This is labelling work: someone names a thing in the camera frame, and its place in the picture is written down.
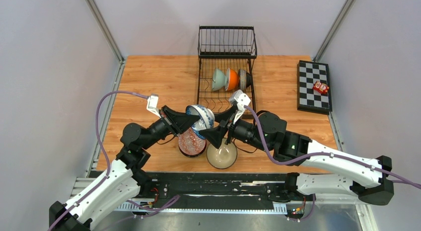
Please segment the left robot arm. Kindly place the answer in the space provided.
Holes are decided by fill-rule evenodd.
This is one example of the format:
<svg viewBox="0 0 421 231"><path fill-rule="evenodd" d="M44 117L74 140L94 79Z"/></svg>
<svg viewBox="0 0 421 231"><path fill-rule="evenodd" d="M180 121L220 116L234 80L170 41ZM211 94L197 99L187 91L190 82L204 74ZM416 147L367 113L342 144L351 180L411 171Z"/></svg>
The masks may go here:
<svg viewBox="0 0 421 231"><path fill-rule="evenodd" d="M151 178L142 170L150 158L147 149L170 134L184 133L200 119L167 106L160 115L147 128L137 123L125 126L120 139L123 147L109 168L72 199L50 207L51 231L90 231L128 199L151 194Z"/></svg>

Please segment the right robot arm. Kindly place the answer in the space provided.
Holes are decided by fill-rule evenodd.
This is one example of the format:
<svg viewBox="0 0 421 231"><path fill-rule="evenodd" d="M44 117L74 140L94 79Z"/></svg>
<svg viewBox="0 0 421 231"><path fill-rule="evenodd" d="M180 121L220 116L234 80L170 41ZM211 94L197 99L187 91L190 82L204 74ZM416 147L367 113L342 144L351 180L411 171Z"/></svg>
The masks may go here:
<svg viewBox="0 0 421 231"><path fill-rule="evenodd" d="M345 194L377 206L389 204L394 185L388 180L392 162L388 156L357 157L327 147L305 135L287 131L287 122L269 111L254 112L254 121L234 121L236 107L216 115L217 127L200 130L214 147L231 139L242 141L265 151L277 165L309 166L329 171L329 174L292 173L285 180L284 195L296 200L301 195Z"/></svg>

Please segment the black wire dish rack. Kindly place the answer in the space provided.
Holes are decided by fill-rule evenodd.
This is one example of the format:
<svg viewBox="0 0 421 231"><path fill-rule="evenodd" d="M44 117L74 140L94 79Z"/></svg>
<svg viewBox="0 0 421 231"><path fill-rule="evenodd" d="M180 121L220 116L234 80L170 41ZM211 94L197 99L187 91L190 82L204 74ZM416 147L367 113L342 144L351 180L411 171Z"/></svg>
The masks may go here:
<svg viewBox="0 0 421 231"><path fill-rule="evenodd" d="M201 25L198 32L197 104L220 113L238 89L256 109L253 65L257 41L253 26Z"/></svg>

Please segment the blue floral bowl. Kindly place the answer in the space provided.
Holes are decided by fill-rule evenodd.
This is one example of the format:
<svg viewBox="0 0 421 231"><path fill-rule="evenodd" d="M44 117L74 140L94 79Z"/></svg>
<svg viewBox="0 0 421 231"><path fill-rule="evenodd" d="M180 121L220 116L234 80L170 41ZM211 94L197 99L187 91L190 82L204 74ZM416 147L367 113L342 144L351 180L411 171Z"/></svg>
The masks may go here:
<svg viewBox="0 0 421 231"><path fill-rule="evenodd" d="M199 131L214 127L214 113L210 109L196 104L188 105L186 107L186 114L199 116L199 120L191 126L191 129L200 139L205 140L205 137L203 137Z"/></svg>

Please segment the white orange bowl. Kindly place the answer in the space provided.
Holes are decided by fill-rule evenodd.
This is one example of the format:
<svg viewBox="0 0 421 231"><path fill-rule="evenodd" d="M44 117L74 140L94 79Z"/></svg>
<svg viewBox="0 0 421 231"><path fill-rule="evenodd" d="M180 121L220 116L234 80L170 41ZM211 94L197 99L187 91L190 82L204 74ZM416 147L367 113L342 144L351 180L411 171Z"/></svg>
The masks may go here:
<svg viewBox="0 0 421 231"><path fill-rule="evenodd" d="M234 69L228 68L225 73L226 83L225 90L230 91L238 87L239 84L239 75Z"/></svg>

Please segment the black cream patterned bowl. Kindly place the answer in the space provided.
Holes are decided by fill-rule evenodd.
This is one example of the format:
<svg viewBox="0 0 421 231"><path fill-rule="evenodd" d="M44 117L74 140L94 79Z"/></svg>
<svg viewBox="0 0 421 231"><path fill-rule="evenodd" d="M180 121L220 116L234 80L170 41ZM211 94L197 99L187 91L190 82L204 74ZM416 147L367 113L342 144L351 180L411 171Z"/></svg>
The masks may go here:
<svg viewBox="0 0 421 231"><path fill-rule="evenodd" d="M244 69L239 69L238 75L239 75L238 87L240 90L245 92L246 89L251 86L251 83L252 83L251 74Z"/></svg>

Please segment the brown cream glazed bowl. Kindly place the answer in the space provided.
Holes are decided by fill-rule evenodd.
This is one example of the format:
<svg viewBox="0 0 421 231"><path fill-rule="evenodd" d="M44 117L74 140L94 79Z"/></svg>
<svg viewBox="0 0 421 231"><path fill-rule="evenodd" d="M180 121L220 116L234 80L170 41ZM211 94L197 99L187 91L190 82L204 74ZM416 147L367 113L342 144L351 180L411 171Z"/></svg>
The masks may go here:
<svg viewBox="0 0 421 231"><path fill-rule="evenodd" d="M217 169L227 169L234 165L237 160L238 151L233 143L226 144L227 138L223 138L219 148L209 144L206 155L208 163Z"/></svg>

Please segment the pale green bowl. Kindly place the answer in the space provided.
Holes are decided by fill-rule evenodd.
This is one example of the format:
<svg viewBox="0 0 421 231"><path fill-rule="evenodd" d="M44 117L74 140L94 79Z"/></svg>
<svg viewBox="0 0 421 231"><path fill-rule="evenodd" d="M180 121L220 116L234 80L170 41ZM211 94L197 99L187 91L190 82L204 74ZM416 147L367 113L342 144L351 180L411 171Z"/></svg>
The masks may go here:
<svg viewBox="0 0 421 231"><path fill-rule="evenodd" d="M225 73L222 70L215 68L212 75L212 91L218 91L221 88L225 88L227 83L228 79Z"/></svg>

